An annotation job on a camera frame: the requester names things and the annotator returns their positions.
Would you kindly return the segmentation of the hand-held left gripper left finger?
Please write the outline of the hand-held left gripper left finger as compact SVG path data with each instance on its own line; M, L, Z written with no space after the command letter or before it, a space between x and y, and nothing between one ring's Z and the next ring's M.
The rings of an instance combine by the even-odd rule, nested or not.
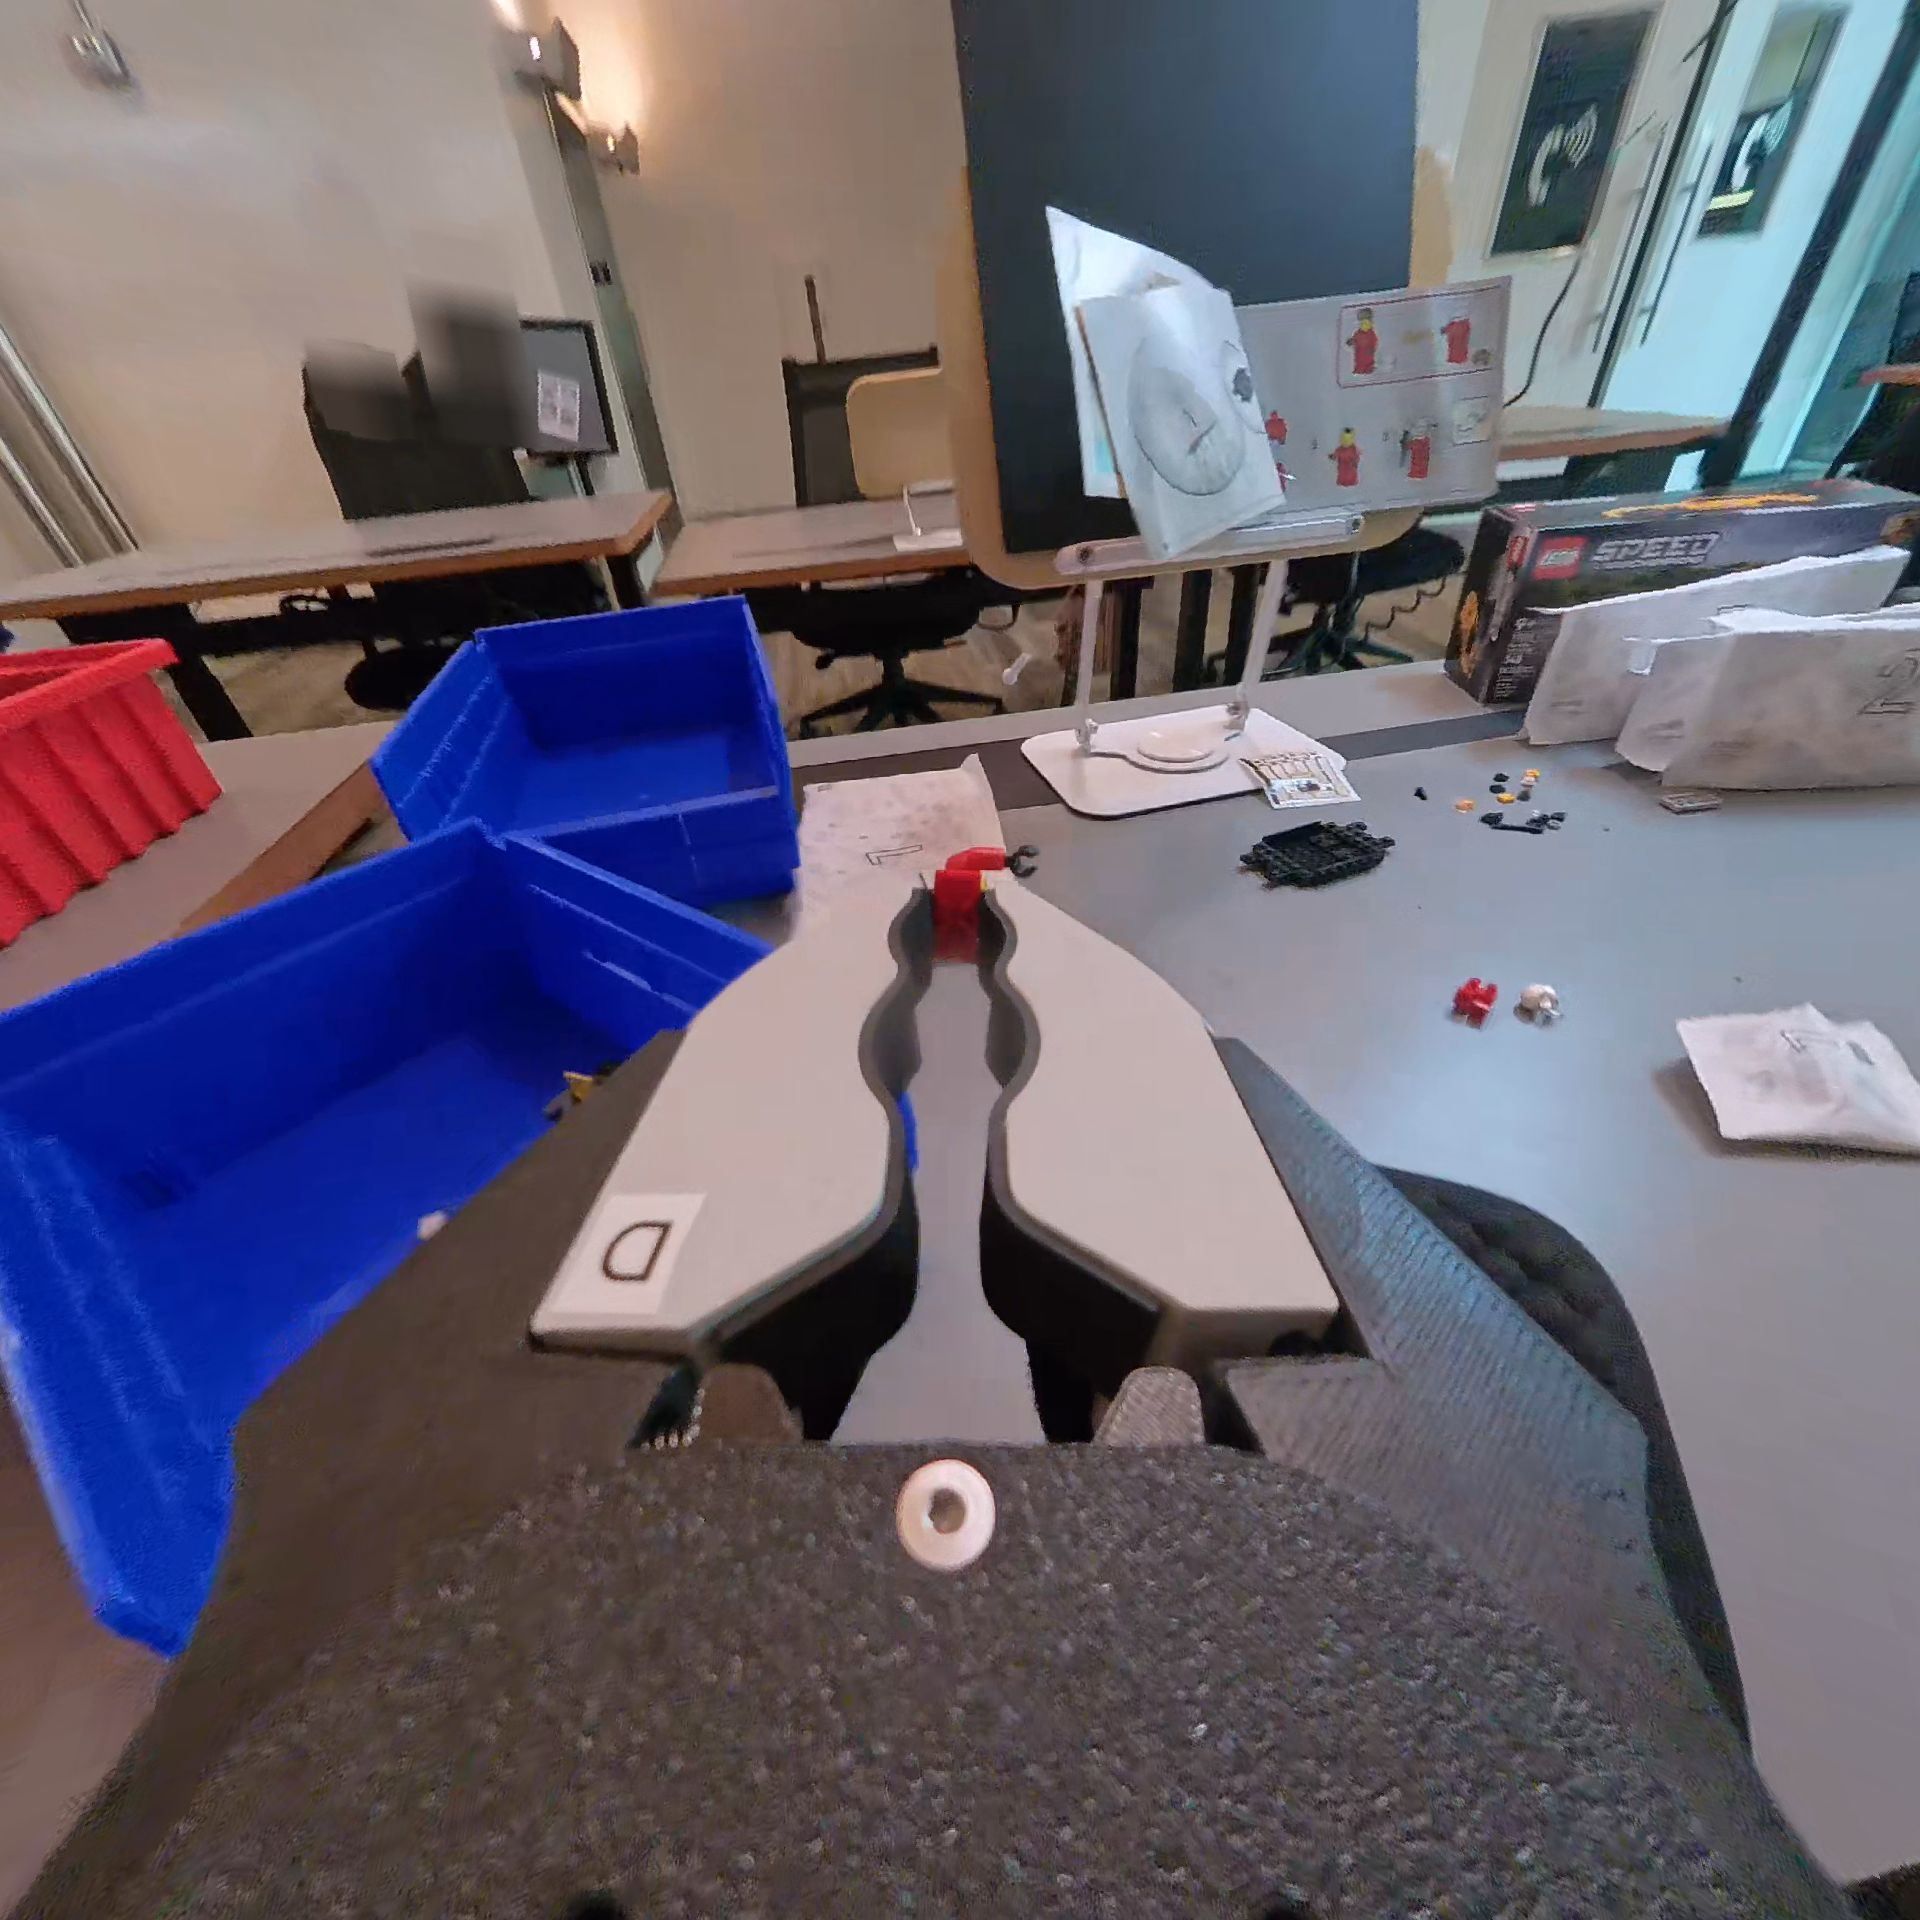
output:
M833 1434L919 1291L920 886L854 888L680 1034L529 1319L547 1351L759 1367Z

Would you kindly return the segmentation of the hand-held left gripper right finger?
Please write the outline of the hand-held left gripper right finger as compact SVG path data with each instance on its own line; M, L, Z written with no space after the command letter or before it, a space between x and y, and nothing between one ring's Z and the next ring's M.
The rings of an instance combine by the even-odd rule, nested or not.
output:
M986 1306L1043 1434L1090 1434L1137 1370L1311 1354L1336 1286L1202 1015L1018 880L981 892L995 1100L978 1215Z

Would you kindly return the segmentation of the red minifigure torso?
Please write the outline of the red minifigure torso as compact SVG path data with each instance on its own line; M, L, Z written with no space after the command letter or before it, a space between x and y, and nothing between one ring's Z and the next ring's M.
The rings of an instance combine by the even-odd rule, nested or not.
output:
M981 902L991 888L991 877L1010 872L1023 880L1032 876L1037 861L1035 845L975 845L947 854L927 880L934 959L938 965L975 959Z

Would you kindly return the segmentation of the small white paper bag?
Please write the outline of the small white paper bag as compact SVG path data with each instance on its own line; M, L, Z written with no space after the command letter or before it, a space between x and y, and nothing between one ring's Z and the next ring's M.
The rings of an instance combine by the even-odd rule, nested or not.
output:
M1917 1157L1917 1082L1869 1021L1810 1004L1675 1021L1720 1141Z

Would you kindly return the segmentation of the large flat white paper bag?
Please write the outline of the large flat white paper bag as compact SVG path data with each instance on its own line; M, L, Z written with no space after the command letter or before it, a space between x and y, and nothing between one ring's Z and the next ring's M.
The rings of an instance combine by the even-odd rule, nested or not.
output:
M947 856L1006 850L991 784L974 754L942 770L810 784L799 804L798 845L794 928L882 872L920 876Z

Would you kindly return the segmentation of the black toy chassis plate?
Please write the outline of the black toy chassis plate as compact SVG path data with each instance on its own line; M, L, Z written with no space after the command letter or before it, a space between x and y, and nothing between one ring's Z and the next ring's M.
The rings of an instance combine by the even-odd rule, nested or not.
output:
M1257 838L1239 856L1266 888L1317 892L1377 870L1397 842L1363 823L1304 823Z

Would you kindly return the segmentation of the blue plastic bin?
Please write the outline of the blue plastic bin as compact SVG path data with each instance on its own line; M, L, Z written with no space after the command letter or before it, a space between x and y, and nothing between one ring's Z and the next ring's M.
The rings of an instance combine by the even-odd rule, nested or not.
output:
M407 838L479 826L685 906L785 896L798 804L741 595L479 631L371 754Z
M90 1613L176 1658L233 1527L248 1407L429 1215L561 1128L543 1104L565 1069L638 1060L658 1082L779 947L462 827L7 1012L5 1375ZM559 1200L510 1344L535 1344L605 1176Z

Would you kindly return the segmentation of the group of small toy pieces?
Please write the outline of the group of small toy pieces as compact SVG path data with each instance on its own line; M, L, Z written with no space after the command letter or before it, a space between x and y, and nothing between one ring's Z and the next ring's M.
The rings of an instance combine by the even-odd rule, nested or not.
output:
M1502 831L1509 836L1553 838L1570 826L1570 816L1558 807L1539 807L1536 770L1523 770L1519 779L1502 774L1467 794L1451 794L1433 782L1415 782L1408 788L1413 807L1425 811L1443 811L1465 826L1477 826L1482 831Z

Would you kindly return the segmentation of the beige board document stand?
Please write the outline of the beige board document stand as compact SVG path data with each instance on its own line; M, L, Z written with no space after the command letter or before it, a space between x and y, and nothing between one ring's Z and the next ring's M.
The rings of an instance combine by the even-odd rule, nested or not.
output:
M938 365L882 370L851 379L848 448L856 499L896 508L890 533L896 554L961 554Z

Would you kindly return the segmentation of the red ribbed plastic bin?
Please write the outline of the red ribbed plastic bin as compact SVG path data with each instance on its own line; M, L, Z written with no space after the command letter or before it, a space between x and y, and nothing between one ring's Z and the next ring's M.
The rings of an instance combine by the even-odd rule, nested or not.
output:
M167 639L2 661L2 947L200 816L223 790L155 675Z

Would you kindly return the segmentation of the black toy set box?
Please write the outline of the black toy set box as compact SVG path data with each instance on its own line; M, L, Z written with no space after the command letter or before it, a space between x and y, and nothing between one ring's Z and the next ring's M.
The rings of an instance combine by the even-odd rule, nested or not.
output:
M1856 475L1497 503L1480 511L1463 566L1443 669L1477 703L1523 703L1570 608L1776 563L1910 549L1915 526L1915 493Z

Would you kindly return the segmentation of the black display panel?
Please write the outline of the black display panel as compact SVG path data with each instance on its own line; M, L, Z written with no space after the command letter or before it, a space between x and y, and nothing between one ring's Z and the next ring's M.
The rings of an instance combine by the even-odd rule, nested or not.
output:
M518 448L526 452L571 462L616 452L616 427L589 322L518 322L513 406Z

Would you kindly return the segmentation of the toy instruction booklet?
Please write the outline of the toy instruction booklet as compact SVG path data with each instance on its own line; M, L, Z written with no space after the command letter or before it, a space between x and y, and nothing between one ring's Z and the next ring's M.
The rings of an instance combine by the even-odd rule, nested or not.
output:
M1495 491L1509 279L1235 303L1059 207L1046 238L1083 487L1135 523L1066 568L1266 557Z

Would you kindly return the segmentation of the wall lamp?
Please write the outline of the wall lamp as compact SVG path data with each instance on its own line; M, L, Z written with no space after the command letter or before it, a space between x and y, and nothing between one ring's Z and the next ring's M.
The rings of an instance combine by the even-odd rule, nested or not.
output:
M543 96L614 176L640 176L643 84L600 5L493 2L493 48L504 78Z

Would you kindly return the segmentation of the dark wall sign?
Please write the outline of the dark wall sign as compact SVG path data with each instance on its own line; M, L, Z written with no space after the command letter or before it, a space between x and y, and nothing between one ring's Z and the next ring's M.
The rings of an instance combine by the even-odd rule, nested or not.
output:
M1586 243L1654 21L1654 7L1610 7L1543 22L1487 256Z

